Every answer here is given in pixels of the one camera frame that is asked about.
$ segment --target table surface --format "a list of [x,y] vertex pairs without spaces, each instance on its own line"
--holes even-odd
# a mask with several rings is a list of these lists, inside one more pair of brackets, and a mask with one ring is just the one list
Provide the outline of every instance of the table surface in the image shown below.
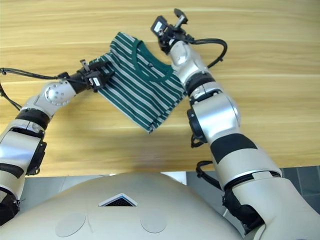
[[[55,76],[108,51],[117,32],[143,40],[169,64],[150,26],[158,15],[175,23],[175,7],[195,38],[228,43],[212,73],[234,97],[242,131],[280,167],[320,164],[320,1],[318,0],[0,0],[0,67]],[[220,46],[195,46],[206,63]],[[0,76],[23,104],[44,80]],[[46,131],[39,176],[133,171],[192,171],[211,159],[190,148],[185,99],[148,135],[98,93],[83,92],[61,108]],[[0,100],[0,131],[17,111]]]

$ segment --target striped shirt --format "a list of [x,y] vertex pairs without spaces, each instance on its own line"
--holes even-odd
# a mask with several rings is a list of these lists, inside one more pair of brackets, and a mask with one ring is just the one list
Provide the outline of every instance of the striped shirt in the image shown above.
[[186,95],[171,66],[153,56],[143,41],[123,32],[96,61],[110,61],[102,74],[114,72],[99,93],[148,133],[159,127]]

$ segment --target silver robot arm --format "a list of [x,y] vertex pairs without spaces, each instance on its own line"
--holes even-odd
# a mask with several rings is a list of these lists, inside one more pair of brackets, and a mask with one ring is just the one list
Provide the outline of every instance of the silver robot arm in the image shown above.
[[185,88],[187,111],[195,139],[208,143],[221,189],[223,205],[237,217],[246,240],[316,240],[320,215],[301,197],[265,151],[240,131],[235,101],[217,83],[180,28],[188,19],[175,9],[175,26],[159,16],[151,27],[161,49],[171,57]]
[[96,92],[108,80],[109,75],[98,71],[105,62],[81,63],[83,68],[77,73],[60,74],[60,81],[45,84],[38,95],[30,97],[0,135],[0,225],[18,213],[25,176],[40,171],[47,146],[45,130],[56,111],[76,94],[87,89]]

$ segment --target gray floor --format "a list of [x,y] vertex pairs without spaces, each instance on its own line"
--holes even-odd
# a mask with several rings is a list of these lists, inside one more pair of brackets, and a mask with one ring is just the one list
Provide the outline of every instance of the gray floor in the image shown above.
[[[292,181],[303,198],[320,214],[320,167],[293,167],[281,170],[283,176]],[[214,178],[217,177],[214,171],[207,173]],[[26,178],[19,214],[65,189],[99,177],[101,175]],[[222,206],[223,192],[221,190],[213,187],[203,179],[197,178],[195,172],[186,173],[186,183],[216,211],[224,215],[242,235],[244,234],[241,223]]]

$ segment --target black wire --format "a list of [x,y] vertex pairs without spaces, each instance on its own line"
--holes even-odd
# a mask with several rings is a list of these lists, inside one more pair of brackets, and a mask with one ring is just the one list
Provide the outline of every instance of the black wire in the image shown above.
[[224,59],[224,56],[227,53],[228,50],[228,45],[227,43],[219,38],[203,38],[203,39],[197,39],[194,41],[195,45],[201,45],[201,44],[219,44],[223,46],[223,50],[221,52],[221,54],[213,61],[211,62],[207,67],[208,69],[213,67],[214,65],[216,65],[218,62],[222,62]]
[[1,72],[2,72],[4,75],[7,74],[7,73],[10,73],[10,74],[17,74],[17,75],[21,75],[21,76],[25,76],[25,77],[30,77],[30,78],[35,78],[35,79],[45,79],[45,80],[58,79],[57,76],[45,76],[45,75],[40,75],[40,74],[36,74],[36,73],[33,73],[33,72],[29,72],[29,71],[24,71],[24,70],[16,69],[16,68],[3,67],[3,68],[1,68]]
[[6,100],[8,100],[9,103],[11,103],[18,111],[20,111],[21,109],[21,105],[19,105],[18,103],[16,103],[15,101],[11,100],[8,95],[5,93],[4,88],[2,87],[1,83],[0,83],[0,96],[4,97]]
[[186,43],[190,43],[190,44],[194,44],[194,45],[202,45],[202,44],[219,44],[223,46],[223,50],[221,52],[221,54],[213,61],[211,62],[207,67],[208,69],[213,67],[214,65],[216,65],[218,62],[222,62],[224,59],[224,56],[227,53],[228,50],[228,45],[227,43],[219,38],[202,38],[202,39],[197,39],[194,40],[193,37],[188,37],[189,39],[180,39],[177,37],[173,37],[173,39],[178,40],[178,41],[184,41]]
[[216,187],[219,190],[221,189],[220,183],[218,180],[214,179],[213,177],[209,176],[208,174],[206,174],[201,167],[205,166],[205,165],[209,165],[212,164],[212,161],[200,161],[196,164],[196,168],[195,171],[197,173],[197,177],[198,178],[203,178],[205,181],[207,181],[209,184],[213,185],[214,187]]

